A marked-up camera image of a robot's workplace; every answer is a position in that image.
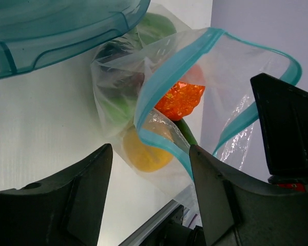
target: white wall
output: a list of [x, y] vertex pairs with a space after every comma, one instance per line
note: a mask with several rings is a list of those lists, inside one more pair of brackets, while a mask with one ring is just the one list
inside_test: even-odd
[[[211, 26], [292, 55], [303, 68], [298, 87], [308, 91], [308, 0], [214, 0]], [[243, 171], [262, 180], [270, 176], [259, 122]]]

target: teal plastic lid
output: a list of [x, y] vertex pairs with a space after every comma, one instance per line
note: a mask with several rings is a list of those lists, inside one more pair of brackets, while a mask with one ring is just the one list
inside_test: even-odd
[[43, 68], [119, 37], [150, 0], [0, 0], [0, 78]]

